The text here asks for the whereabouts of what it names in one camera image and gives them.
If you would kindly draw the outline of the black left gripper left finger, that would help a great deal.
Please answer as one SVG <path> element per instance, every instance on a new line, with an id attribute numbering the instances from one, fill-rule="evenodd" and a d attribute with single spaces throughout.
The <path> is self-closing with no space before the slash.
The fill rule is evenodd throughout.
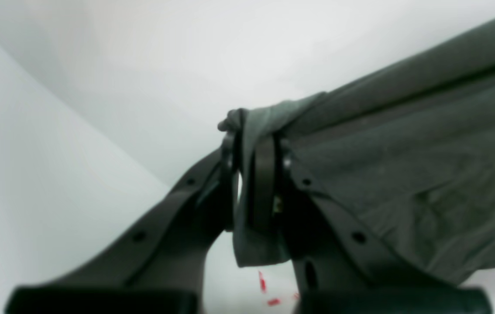
<path id="1" fill-rule="evenodd" d="M 113 244 L 50 282 L 16 288 L 7 314 L 203 314 L 204 264 L 233 229 L 240 136 L 183 175 Z"/>

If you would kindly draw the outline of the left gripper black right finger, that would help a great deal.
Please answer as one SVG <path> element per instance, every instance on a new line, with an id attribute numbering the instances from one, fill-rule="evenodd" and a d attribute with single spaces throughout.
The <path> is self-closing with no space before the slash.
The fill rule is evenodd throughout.
<path id="1" fill-rule="evenodd" d="M 264 137 L 252 159 L 252 227 L 277 235 L 295 268 L 296 314 L 491 314 L 479 288 L 421 272 L 327 193 L 286 139 Z"/>

